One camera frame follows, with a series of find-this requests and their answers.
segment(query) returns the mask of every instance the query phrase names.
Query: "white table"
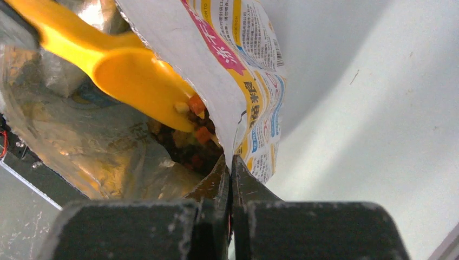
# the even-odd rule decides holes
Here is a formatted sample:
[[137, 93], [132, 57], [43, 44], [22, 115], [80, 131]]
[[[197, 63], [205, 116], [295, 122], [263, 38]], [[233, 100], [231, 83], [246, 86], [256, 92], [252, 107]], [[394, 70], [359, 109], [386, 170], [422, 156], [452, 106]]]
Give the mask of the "white table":
[[427, 259], [459, 221], [459, 1], [262, 0], [289, 76], [285, 200], [367, 200]]

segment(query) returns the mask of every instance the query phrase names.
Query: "yellow scoop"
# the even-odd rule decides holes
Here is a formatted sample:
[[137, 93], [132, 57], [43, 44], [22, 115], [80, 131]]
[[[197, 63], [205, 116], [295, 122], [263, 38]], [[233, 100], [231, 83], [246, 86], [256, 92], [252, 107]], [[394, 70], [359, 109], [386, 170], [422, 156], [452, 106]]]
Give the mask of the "yellow scoop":
[[195, 94], [133, 33], [104, 34], [52, 0], [6, 0], [32, 24], [40, 44], [81, 68], [105, 93], [180, 131], [191, 132], [186, 114], [176, 111]]

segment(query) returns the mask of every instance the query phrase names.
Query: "white line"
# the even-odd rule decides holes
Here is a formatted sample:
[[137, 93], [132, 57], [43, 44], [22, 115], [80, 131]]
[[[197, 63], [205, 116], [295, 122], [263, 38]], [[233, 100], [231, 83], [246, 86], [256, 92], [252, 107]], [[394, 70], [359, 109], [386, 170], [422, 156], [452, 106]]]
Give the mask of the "white line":
[[11, 173], [16, 179], [20, 180], [22, 183], [24, 183], [27, 187], [31, 188], [33, 191], [35, 191], [40, 197], [42, 197], [44, 200], [49, 202], [51, 205], [56, 207], [58, 210], [62, 210], [62, 207], [59, 206], [58, 203], [56, 203], [54, 200], [52, 200], [50, 197], [48, 197], [46, 194], [44, 194], [41, 190], [39, 190], [37, 187], [35, 187], [32, 183], [30, 183], [28, 180], [24, 179], [19, 173], [15, 172], [10, 166], [8, 166], [6, 163], [3, 162], [3, 160], [0, 161], [0, 166], [2, 166], [5, 170], [7, 170], [9, 173]]

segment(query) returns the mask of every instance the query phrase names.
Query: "pink label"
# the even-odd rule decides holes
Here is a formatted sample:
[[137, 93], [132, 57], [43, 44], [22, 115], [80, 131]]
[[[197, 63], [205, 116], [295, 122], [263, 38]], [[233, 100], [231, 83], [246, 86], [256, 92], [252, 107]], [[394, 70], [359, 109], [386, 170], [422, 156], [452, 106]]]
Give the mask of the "pink label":
[[217, 58], [218, 62], [225, 69], [233, 69], [240, 75], [244, 74], [245, 67], [233, 50], [223, 41], [215, 30], [191, 8], [186, 0], [181, 0], [185, 8], [188, 10], [191, 19], [201, 32], [202, 38], [207, 43], [209, 50]]

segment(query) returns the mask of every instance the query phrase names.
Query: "red wire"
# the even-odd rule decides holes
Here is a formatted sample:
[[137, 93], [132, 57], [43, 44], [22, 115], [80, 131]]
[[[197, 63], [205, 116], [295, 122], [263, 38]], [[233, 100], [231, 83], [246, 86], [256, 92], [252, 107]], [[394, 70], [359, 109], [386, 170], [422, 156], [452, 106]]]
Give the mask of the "red wire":
[[6, 131], [0, 131], [0, 134], [3, 135], [4, 139], [3, 139], [3, 152], [0, 154], [0, 159], [2, 159], [3, 157], [5, 157], [6, 153], [7, 153], [7, 149], [8, 149], [8, 134], [6, 133]]

